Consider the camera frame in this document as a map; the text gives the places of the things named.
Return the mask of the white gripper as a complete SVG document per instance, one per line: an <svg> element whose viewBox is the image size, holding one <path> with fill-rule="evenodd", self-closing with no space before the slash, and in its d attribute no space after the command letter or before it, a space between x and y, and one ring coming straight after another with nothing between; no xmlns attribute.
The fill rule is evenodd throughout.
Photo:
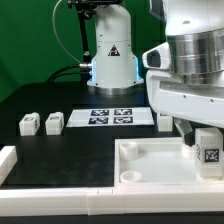
<svg viewBox="0 0 224 224"><path fill-rule="evenodd" d="M185 145L195 144L195 132L189 121L224 128L224 71L213 75L211 85L183 83L180 75L169 71L167 42L146 51L142 61L148 69L146 88L151 108L175 117L174 124Z"/></svg>

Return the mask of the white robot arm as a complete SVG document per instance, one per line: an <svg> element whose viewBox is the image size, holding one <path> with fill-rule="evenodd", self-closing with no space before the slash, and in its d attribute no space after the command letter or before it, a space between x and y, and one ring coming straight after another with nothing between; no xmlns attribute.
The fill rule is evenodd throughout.
<svg viewBox="0 0 224 224"><path fill-rule="evenodd" d="M145 78L131 49L130 15L98 4L97 53L88 86L121 94L145 83L151 108L164 115L224 129L224 0L149 0L166 23L166 41L142 55Z"/></svg>

